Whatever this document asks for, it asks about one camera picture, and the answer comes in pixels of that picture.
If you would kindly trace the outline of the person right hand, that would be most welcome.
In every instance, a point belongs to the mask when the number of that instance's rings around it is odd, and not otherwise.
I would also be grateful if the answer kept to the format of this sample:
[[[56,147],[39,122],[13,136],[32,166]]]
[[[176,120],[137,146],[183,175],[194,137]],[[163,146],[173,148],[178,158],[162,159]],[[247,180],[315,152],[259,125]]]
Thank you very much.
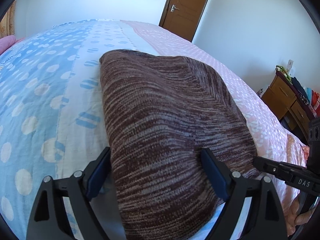
[[[299,195],[291,203],[291,206],[289,208],[289,213],[285,218],[286,230],[287,230],[288,236],[291,236],[292,234],[295,233],[296,226],[306,224],[315,211],[315,208],[313,208],[308,212],[299,215],[298,209],[299,209]]]

